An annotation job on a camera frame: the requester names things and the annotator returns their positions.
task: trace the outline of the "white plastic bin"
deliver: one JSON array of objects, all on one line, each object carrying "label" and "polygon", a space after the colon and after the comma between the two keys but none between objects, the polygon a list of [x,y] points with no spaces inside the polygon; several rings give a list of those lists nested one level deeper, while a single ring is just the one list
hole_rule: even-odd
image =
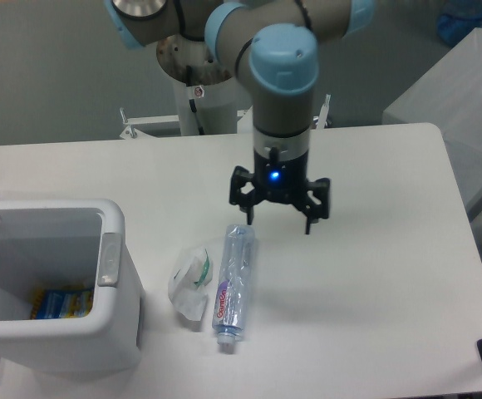
[{"label": "white plastic bin", "polygon": [[[33,294],[84,284],[81,318],[31,320]],[[45,372],[114,370],[140,361],[145,297],[109,200],[0,201],[0,356]]]}]

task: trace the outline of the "blue package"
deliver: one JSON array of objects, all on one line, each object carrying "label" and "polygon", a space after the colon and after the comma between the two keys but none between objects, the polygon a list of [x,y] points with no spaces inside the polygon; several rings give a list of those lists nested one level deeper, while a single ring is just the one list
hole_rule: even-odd
[{"label": "blue package", "polygon": [[437,33],[452,47],[475,27],[482,27],[482,0],[448,0],[437,20]]}]

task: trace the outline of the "white table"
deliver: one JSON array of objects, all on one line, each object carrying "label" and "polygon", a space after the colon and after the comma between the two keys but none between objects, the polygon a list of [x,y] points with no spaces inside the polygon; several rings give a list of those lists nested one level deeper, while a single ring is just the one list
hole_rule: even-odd
[{"label": "white table", "polygon": [[482,391],[482,266],[440,132],[432,125],[313,133],[309,177],[332,178],[332,213],[305,236],[293,207],[255,208],[247,338],[219,353],[211,306],[182,323],[167,280],[183,246],[207,243],[213,302],[236,165],[226,135],[0,147],[3,199],[106,197],[146,302],[134,370],[51,376],[3,361],[0,398],[388,398]]}]

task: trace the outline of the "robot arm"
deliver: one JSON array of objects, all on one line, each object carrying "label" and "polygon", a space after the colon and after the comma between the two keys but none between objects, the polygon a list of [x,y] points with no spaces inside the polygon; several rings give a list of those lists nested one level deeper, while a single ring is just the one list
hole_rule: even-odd
[{"label": "robot arm", "polygon": [[204,26],[222,0],[105,0],[105,6],[125,44],[144,47],[180,34],[204,40]]},{"label": "robot arm", "polygon": [[[371,15],[371,0],[290,0],[256,9],[228,2],[211,14],[206,42],[253,98],[254,173],[237,166],[229,197],[248,224],[263,200],[305,214],[306,234],[311,223],[328,219],[330,180],[307,179],[317,39],[342,37]],[[248,194],[246,184],[253,186]]]}]

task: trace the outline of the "bin handle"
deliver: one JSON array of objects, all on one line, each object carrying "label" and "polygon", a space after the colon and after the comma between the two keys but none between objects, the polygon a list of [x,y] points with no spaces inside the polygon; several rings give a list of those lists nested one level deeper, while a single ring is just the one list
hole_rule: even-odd
[{"label": "bin handle", "polygon": [[99,258],[99,287],[116,287],[121,264],[123,237],[119,233],[104,233],[101,240],[101,256]]}]

